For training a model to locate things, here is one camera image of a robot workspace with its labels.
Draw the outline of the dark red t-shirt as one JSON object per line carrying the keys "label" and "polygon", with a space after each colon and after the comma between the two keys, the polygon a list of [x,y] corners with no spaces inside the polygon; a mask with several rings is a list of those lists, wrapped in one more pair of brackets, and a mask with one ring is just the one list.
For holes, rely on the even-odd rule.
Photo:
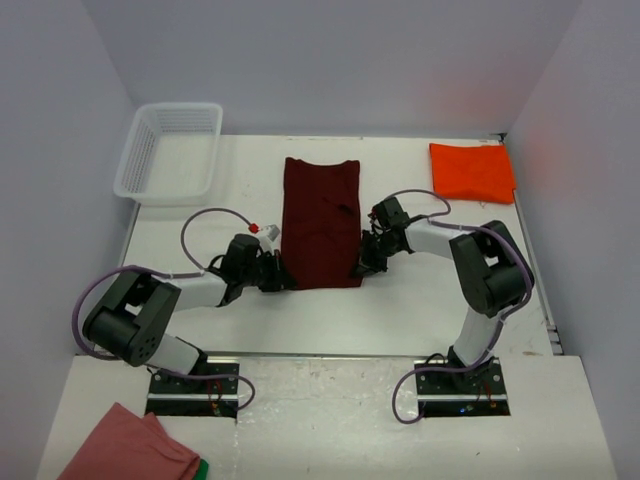
{"label": "dark red t-shirt", "polygon": [[360,163],[285,159],[281,255],[299,290],[358,288]]}

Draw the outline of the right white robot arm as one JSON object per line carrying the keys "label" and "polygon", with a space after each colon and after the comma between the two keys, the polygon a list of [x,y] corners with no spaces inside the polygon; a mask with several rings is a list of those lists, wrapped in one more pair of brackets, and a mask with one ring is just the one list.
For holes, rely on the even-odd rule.
{"label": "right white robot arm", "polygon": [[506,319],[530,300],[534,275],[501,221],[481,226],[443,222],[436,214],[410,216],[395,196],[376,204],[362,232],[352,275],[387,270],[398,253],[426,253],[453,262],[468,310],[461,332],[442,366],[425,377],[447,380],[456,392],[477,386],[490,364]]}

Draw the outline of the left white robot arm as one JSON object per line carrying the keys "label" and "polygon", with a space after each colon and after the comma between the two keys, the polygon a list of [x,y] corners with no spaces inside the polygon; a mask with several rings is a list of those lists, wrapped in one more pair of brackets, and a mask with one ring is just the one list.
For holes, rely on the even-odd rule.
{"label": "left white robot arm", "polygon": [[206,385],[208,369],[201,349],[167,333],[175,313],[225,307],[247,288],[275,293],[296,286],[271,239],[250,234],[235,235],[226,253],[197,273],[125,266],[111,276],[85,320],[74,319],[76,338],[101,347],[109,359],[164,370],[187,393]]}

